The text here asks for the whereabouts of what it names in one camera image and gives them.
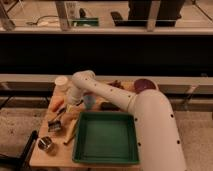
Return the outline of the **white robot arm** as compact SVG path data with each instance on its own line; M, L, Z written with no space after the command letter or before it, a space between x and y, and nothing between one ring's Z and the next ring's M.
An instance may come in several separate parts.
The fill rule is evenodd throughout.
M141 171L187 171L174 112L168 98L157 89L139 94L116 88L95 79L91 70L71 77L68 102L76 105L84 91L108 100L135 119L136 137L140 143Z

